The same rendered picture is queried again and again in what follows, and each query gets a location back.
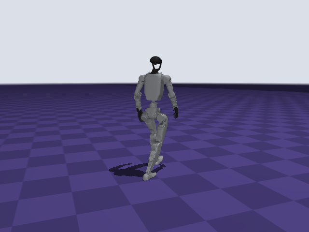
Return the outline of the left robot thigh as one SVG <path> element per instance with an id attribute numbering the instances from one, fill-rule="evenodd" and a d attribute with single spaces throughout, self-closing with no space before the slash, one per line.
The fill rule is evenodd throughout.
<path id="1" fill-rule="evenodd" d="M 155 120 L 154 119 L 148 119 L 146 117 L 146 111 L 144 111 L 141 115 L 141 119 L 145 121 L 147 127 L 149 128 L 151 132 L 151 140 L 156 141 L 157 137 L 157 130 L 156 130 L 156 125 L 155 125 Z"/>

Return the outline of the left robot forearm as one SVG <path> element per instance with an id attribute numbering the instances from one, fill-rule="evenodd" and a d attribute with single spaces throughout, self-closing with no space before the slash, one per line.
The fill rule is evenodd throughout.
<path id="1" fill-rule="evenodd" d="M 135 103 L 136 103 L 136 108 L 139 109 L 139 111 L 141 110 L 141 102 L 140 102 L 140 97 L 136 97 L 134 96 L 134 100 L 135 100 Z"/>

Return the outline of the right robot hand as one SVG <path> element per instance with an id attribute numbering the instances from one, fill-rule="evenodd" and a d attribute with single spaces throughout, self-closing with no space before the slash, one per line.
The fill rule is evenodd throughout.
<path id="1" fill-rule="evenodd" d="M 176 119 L 178 117 L 178 108 L 175 107 L 173 111 L 175 111 L 174 113 L 175 115 L 174 114 L 173 115 L 174 115 L 174 118 Z"/>

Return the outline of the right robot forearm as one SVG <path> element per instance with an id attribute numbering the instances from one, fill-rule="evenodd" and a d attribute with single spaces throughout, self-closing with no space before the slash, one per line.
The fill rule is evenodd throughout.
<path id="1" fill-rule="evenodd" d="M 175 95 L 175 93 L 174 93 L 174 95 Z M 177 106 L 177 101 L 176 101 L 176 96 L 175 96 L 174 98 L 170 99 L 170 101 L 171 101 L 171 104 L 172 104 L 173 109 L 174 109 L 175 107 L 178 108 L 178 106 Z"/>

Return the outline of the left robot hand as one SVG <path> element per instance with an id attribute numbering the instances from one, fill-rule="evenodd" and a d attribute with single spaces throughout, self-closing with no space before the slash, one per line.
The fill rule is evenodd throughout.
<path id="1" fill-rule="evenodd" d="M 138 108 L 136 108 L 137 109 L 137 112 L 138 112 L 138 117 L 139 117 L 139 121 L 140 122 L 143 122 L 143 120 L 141 119 L 141 115 L 142 115 L 142 109 L 139 111 L 139 109 Z"/>

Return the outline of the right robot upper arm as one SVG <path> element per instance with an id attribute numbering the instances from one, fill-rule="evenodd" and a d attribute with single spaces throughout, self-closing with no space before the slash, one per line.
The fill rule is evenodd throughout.
<path id="1" fill-rule="evenodd" d="M 170 99 L 174 98 L 174 92 L 173 92 L 173 86 L 172 86 L 172 82 L 171 82 L 171 77 L 169 75 L 162 75 L 162 80 L 164 83 L 166 83 L 167 86 L 167 90 L 168 90 L 168 97 Z"/>

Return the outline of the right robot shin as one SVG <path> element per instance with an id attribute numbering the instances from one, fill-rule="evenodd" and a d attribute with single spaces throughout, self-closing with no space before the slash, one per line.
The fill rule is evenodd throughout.
<path id="1" fill-rule="evenodd" d="M 161 144 L 160 143 L 157 144 L 155 150 L 150 151 L 148 167 L 147 167 L 147 170 L 146 170 L 146 173 L 148 172 L 148 175 L 151 174 L 151 171 L 154 167 L 154 164 L 157 162 L 157 159 L 159 157 L 160 152 L 161 152 Z"/>

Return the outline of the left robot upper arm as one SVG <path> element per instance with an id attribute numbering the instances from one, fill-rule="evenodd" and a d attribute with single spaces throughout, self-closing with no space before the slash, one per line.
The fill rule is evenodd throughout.
<path id="1" fill-rule="evenodd" d="M 138 81 L 138 84 L 137 84 L 137 86 L 136 86 L 136 90 L 135 90 L 135 92 L 134 92 L 134 95 L 136 96 L 136 97 L 141 97 L 141 92 L 140 92 L 140 90 L 142 89 L 142 87 L 143 87 L 143 85 L 144 85 L 144 77 L 145 77 L 145 75 L 141 75 L 140 77 L 139 77 L 139 81 Z"/>

